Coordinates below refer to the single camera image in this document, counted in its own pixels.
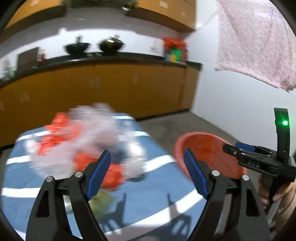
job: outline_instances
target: black pot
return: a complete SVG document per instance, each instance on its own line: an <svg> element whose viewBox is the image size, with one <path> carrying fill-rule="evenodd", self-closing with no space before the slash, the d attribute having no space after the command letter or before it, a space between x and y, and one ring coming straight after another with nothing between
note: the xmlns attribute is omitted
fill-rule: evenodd
<svg viewBox="0 0 296 241"><path fill-rule="evenodd" d="M110 37L98 44L98 48L106 55L115 55L122 48L124 43L116 37Z"/></svg>
<svg viewBox="0 0 296 241"><path fill-rule="evenodd" d="M69 44L64 46L65 50L67 51L68 54L71 56L81 58L85 56L85 52L89 46L91 45L90 43L81 43L81 36L76 37L76 43L75 44Z"/></svg>

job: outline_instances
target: blue tablecloth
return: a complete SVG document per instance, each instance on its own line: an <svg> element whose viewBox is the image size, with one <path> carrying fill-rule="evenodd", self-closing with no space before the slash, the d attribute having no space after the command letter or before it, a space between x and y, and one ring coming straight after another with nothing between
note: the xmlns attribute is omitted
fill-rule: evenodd
<svg viewBox="0 0 296 241"><path fill-rule="evenodd" d="M206 201L179 170L173 157L126 114L119 121L131 121L135 136L145 147L148 161L141 180L127 180L112 192L110 212L98 220L109 241L138 240L154 236L161 241L185 241L196 225ZM24 238L30 211L44 179L29 167L24 148L28 135L44 135L38 128L20 135L6 163L2 209L15 230ZM80 237L73 213L68 214L73 235Z"/></svg>

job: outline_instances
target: white wall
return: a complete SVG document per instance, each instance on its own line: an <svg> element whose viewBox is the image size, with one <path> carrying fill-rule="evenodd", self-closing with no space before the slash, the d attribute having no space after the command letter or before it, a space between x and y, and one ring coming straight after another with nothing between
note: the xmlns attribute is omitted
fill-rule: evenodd
<svg viewBox="0 0 296 241"><path fill-rule="evenodd" d="M197 26L202 25L216 8L215 0L198 0ZM219 40L217 15L204 29L190 34L185 40L189 44L189 60L203 64L192 112L239 141L275 149L273 108L287 108L291 152L294 152L296 92L287 93L243 74L214 71Z"/></svg>
<svg viewBox="0 0 296 241"><path fill-rule="evenodd" d="M3 60L9 57L16 65L17 55L34 47L45 49L46 57L66 55L63 45L71 44L81 34L83 42L91 43L87 52L100 51L97 43L109 36L120 35L126 45L120 51L162 56L162 38L178 37L178 33L167 27L126 17L123 11L112 8L68 9L63 18L35 24L18 32L0 44L0 69Z"/></svg>

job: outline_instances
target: cabinet door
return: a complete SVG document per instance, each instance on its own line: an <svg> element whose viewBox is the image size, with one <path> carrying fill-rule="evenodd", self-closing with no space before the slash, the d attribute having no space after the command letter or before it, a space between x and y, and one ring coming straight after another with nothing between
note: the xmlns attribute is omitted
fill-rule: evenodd
<svg viewBox="0 0 296 241"><path fill-rule="evenodd" d="M134 65L129 94L129 114L135 118L176 111L183 68Z"/></svg>
<svg viewBox="0 0 296 241"><path fill-rule="evenodd" d="M188 2L189 4L191 4L192 6L195 6L196 0L185 0L185 1Z"/></svg>
<svg viewBox="0 0 296 241"><path fill-rule="evenodd" d="M45 9L61 6L62 0L27 0L11 18L6 28L14 25L20 20Z"/></svg>
<svg viewBox="0 0 296 241"><path fill-rule="evenodd" d="M179 4L176 0L138 0L138 7L176 19Z"/></svg>
<svg viewBox="0 0 296 241"><path fill-rule="evenodd" d="M67 112L78 105L97 101L94 66L79 65L54 72L54 106L57 112Z"/></svg>
<svg viewBox="0 0 296 241"><path fill-rule="evenodd" d="M98 64L94 68L96 101L109 104L115 112L127 113L131 65Z"/></svg>
<svg viewBox="0 0 296 241"><path fill-rule="evenodd" d="M53 72L44 72L16 81L22 132L48 125L53 119L53 78Z"/></svg>
<svg viewBox="0 0 296 241"><path fill-rule="evenodd" d="M188 2L176 1L176 12L175 12L175 19L186 26L195 29L195 18L196 18L196 9L194 6L189 4Z"/></svg>
<svg viewBox="0 0 296 241"><path fill-rule="evenodd" d="M179 110L191 108L197 86L198 74L199 72L196 69L186 69L180 95Z"/></svg>
<svg viewBox="0 0 296 241"><path fill-rule="evenodd" d="M0 89L0 146L15 143L23 132L23 117L19 114L21 104L17 81Z"/></svg>

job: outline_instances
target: upper cabinet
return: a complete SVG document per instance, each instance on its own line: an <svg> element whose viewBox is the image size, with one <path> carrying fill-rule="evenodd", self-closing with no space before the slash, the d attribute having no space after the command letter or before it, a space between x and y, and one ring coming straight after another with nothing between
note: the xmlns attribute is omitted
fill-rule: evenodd
<svg viewBox="0 0 296 241"><path fill-rule="evenodd" d="M12 17L0 42L36 23L65 16L64 0L27 0Z"/></svg>
<svg viewBox="0 0 296 241"><path fill-rule="evenodd" d="M178 32L195 29L195 0L137 0L128 16L155 22Z"/></svg>

